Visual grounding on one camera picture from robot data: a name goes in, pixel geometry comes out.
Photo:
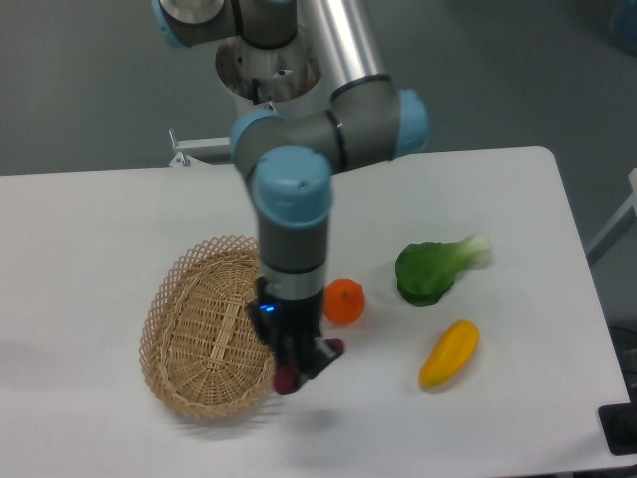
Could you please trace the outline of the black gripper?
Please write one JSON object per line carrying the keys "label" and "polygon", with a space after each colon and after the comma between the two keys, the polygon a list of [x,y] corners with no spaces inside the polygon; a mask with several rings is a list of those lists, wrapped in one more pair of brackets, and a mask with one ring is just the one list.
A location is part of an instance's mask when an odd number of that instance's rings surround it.
{"label": "black gripper", "polygon": [[[271,294],[270,285],[264,276],[256,280],[248,317],[259,340],[271,348],[276,373],[297,373],[301,388],[344,354],[345,342],[321,336],[323,290],[301,299],[284,299]],[[306,352],[299,367],[296,352]]]}

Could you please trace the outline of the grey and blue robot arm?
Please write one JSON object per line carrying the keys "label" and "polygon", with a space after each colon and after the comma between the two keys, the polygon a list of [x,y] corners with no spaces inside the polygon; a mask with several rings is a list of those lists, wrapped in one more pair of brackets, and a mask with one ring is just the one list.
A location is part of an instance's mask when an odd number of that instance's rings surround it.
{"label": "grey and blue robot arm", "polygon": [[166,40],[238,47],[254,109],[230,157],[258,222],[260,274],[248,314],[274,358],[278,394],[298,391],[344,351],[320,330],[334,175],[421,151],[426,106],[392,84],[361,1],[156,1]]}

